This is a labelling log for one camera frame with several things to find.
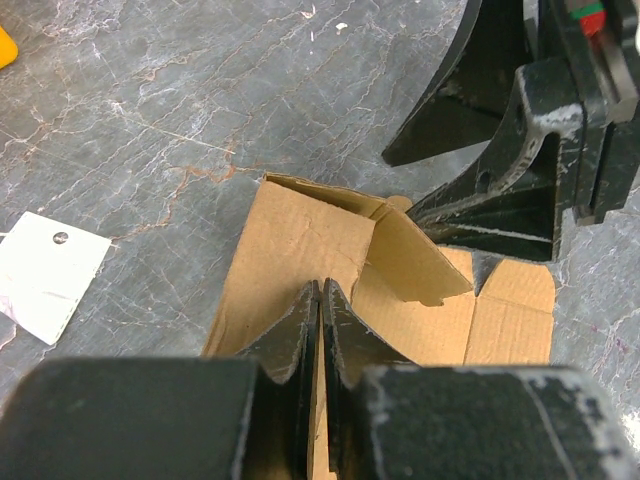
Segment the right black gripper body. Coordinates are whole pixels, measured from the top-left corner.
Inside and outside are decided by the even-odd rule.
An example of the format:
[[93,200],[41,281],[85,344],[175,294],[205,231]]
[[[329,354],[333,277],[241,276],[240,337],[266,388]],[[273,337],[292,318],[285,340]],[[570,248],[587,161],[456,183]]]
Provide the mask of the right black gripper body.
[[523,216],[533,228],[601,223],[639,170],[638,25],[629,1],[542,1],[522,69]]

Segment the cardboard box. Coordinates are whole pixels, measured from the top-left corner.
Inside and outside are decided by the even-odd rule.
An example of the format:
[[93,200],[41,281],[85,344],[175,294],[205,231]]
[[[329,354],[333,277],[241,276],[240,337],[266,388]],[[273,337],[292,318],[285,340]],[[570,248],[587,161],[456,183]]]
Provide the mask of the cardboard box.
[[500,261],[485,285],[471,256],[435,246],[394,199],[295,177],[264,177],[227,274],[205,353],[230,355],[274,325],[301,289],[320,292],[312,471],[329,467],[323,288],[422,367],[548,366],[555,293],[549,270]]

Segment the white paper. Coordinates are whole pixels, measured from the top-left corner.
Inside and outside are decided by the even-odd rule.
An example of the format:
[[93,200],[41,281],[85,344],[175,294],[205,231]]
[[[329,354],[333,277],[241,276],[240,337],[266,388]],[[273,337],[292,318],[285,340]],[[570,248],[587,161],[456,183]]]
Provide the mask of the white paper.
[[1,313],[57,343],[110,246],[105,237],[25,212],[1,240]]

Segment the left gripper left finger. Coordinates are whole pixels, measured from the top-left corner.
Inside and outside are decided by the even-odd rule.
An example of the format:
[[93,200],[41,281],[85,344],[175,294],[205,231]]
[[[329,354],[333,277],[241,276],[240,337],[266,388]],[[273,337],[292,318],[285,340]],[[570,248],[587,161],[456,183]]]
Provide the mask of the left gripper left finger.
[[5,479],[307,479],[320,292],[230,357],[57,359],[1,418]]

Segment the yellow candy bag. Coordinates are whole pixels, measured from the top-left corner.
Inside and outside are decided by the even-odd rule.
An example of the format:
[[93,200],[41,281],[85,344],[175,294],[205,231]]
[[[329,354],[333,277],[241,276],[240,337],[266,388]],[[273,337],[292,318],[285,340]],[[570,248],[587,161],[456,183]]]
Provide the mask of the yellow candy bag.
[[0,27],[0,69],[13,63],[18,57],[19,49],[11,36]]

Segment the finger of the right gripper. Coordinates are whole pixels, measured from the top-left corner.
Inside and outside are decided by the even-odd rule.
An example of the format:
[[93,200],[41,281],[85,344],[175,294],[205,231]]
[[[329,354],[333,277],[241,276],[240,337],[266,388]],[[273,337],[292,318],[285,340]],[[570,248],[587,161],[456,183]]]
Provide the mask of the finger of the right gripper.
[[384,161],[406,165],[491,139],[515,71],[529,61],[523,3],[469,1],[429,85],[383,150]]
[[505,115],[479,157],[408,211],[435,243],[544,263],[559,253],[585,113],[566,61],[517,69]]

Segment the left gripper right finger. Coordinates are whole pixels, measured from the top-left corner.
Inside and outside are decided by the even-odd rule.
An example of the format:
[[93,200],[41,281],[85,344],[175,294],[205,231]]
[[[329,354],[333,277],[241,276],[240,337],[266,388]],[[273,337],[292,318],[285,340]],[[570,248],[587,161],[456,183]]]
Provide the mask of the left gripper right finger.
[[329,467],[340,479],[631,479],[605,391],[566,366],[422,367],[323,288]]

